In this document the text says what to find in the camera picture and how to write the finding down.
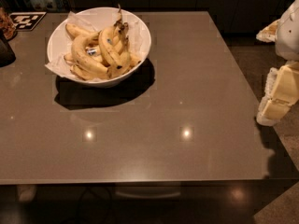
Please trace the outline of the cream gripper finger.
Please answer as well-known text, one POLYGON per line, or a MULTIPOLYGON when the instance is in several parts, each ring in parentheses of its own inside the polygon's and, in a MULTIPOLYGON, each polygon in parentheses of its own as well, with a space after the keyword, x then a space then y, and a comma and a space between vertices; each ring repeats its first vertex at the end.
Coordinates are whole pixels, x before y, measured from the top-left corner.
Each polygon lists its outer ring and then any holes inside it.
POLYGON ((278 20, 273 21, 268 26, 264 27, 257 35, 256 39, 262 42, 274 42, 276 38, 276 31, 278 28, 278 20))
POLYGON ((299 62, 287 61, 267 75, 256 121, 263 126, 279 123, 299 100, 299 62))

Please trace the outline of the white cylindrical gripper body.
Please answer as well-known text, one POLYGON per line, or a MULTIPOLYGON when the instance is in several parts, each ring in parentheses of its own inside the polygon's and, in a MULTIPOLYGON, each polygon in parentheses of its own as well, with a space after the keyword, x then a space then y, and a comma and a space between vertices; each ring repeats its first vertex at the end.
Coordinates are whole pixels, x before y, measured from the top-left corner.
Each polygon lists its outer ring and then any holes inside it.
POLYGON ((299 0, 294 0, 278 21, 276 53, 285 60, 299 60, 299 0))

